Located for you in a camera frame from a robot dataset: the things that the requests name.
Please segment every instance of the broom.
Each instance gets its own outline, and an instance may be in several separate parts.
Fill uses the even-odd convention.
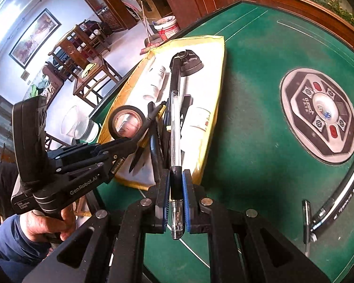
[[[149,36],[151,33],[149,33],[149,30],[147,28],[147,18],[146,18],[146,14],[144,13],[144,5],[143,5],[143,1],[140,2],[142,5],[142,12],[143,12],[143,19],[144,19],[144,27],[146,28],[147,31],[147,40],[148,40],[148,44],[145,48],[143,48],[142,50],[140,50],[140,55],[145,54],[147,52],[149,52],[151,49],[157,48],[161,45],[161,42],[157,42],[155,44],[151,44],[151,41],[149,40]]]

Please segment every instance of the white bottle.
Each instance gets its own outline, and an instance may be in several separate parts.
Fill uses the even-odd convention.
[[[147,74],[147,85],[143,99],[155,102],[163,86],[166,70],[163,66],[153,65]]]
[[[207,130],[211,113],[196,106],[190,106],[181,130],[181,150],[184,151],[182,169],[193,173],[199,162],[203,136]]]

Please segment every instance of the black sleeve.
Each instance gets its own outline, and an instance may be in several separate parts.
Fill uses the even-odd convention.
[[[10,198],[17,176],[18,170],[16,164],[0,163],[0,215],[4,219],[14,215]]]

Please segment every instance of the red button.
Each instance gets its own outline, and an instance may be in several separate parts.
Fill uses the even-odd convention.
[[[320,84],[317,83],[317,82],[313,82],[313,86],[314,86],[315,89],[318,90],[318,91],[321,91],[321,90],[322,90]]]
[[[334,125],[331,125],[329,127],[330,129],[330,134],[332,135],[333,138],[337,138],[338,137],[338,134],[337,134],[337,129]]]

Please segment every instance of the white line on table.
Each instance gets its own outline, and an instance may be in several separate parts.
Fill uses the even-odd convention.
[[[349,260],[349,262],[346,264],[346,266],[344,267],[344,269],[340,272],[340,274],[337,276],[337,278],[334,279],[333,283],[336,282],[336,280],[340,277],[340,275],[342,275],[342,273],[345,271],[346,267],[349,266],[351,260],[354,258],[354,254],[353,256],[351,257],[351,259]]]
[[[226,39],[224,42],[227,42],[228,40],[230,40],[233,36],[235,36],[237,33],[239,33],[244,27],[246,27],[247,25],[251,24],[254,20],[260,18],[263,14],[266,14],[268,11],[263,12],[261,15],[259,15],[258,17],[254,18],[251,22],[248,22],[247,24],[245,24],[240,30],[238,30],[235,34],[233,34],[230,38]]]
[[[146,196],[144,195],[144,193],[142,192],[142,190],[139,189],[139,192],[142,194],[142,196],[145,198]],[[197,258],[198,260],[200,260],[203,264],[205,264],[208,268],[210,268],[210,266],[204,261],[202,260],[198,254],[196,254],[193,249],[191,249],[181,238],[180,238],[180,242],[186,247],[189,249],[189,251],[191,253],[193,253]]]
[[[242,15],[240,18],[237,18],[235,21],[231,22],[229,25],[225,26],[224,28],[222,28],[219,32],[216,32],[215,35],[218,35],[222,30],[226,29],[227,27],[229,27],[231,24],[235,23],[237,20],[240,20],[241,18],[243,18],[244,16],[246,16],[247,14],[253,12],[255,9],[257,9],[258,7],[250,10],[249,12],[247,12],[245,15]]]
[[[335,47],[337,50],[341,51],[344,55],[346,55],[348,58],[350,58],[350,59],[354,62],[354,60],[353,60],[350,56],[348,56],[343,50],[341,50],[340,48],[338,48],[336,45],[334,45],[333,43],[331,43],[329,40],[325,39],[325,38],[322,37],[321,35],[316,34],[315,32],[310,31],[310,30],[308,30],[307,28],[302,27],[301,25],[298,25],[298,24],[296,24],[296,23],[294,23],[294,22],[288,21],[288,23],[291,23],[291,24],[293,24],[293,25],[296,25],[296,26],[298,26],[298,27],[300,27],[300,28],[302,28],[302,29],[304,29],[304,30],[306,30],[306,31],[309,31],[310,33],[316,35],[317,37],[320,37],[321,39],[323,39],[324,41],[326,41],[327,43],[329,43],[329,44],[331,44],[333,47]]]
[[[310,34],[304,33],[303,31],[301,31],[301,30],[299,30],[299,29],[296,29],[296,28],[294,28],[294,27],[292,27],[292,26],[289,26],[288,24],[284,24],[284,23],[282,23],[282,22],[279,22],[278,20],[277,20],[277,23],[279,23],[279,24],[281,24],[281,25],[284,25],[284,26],[286,26],[286,27],[289,27],[290,29],[293,29],[293,30],[295,30],[295,31],[298,31],[298,32],[300,32],[300,33],[302,33],[302,34],[304,34],[304,35],[306,35],[306,36],[308,36],[308,37],[310,37],[310,38],[312,38],[312,39],[318,41],[319,43],[323,44],[324,46],[326,46],[327,48],[329,48],[329,49],[332,50],[333,52],[337,53],[337,54],[338,54],[340,57],[342,57],[351,67],[354,68],[354,65],[350,64],[349,61],[347,61],[340,53],[338,53],[336,50],[334,50],[333,48],[329,47],[327,44],[323,43],[322,41],[318,40],[317,38],[311,36]]]

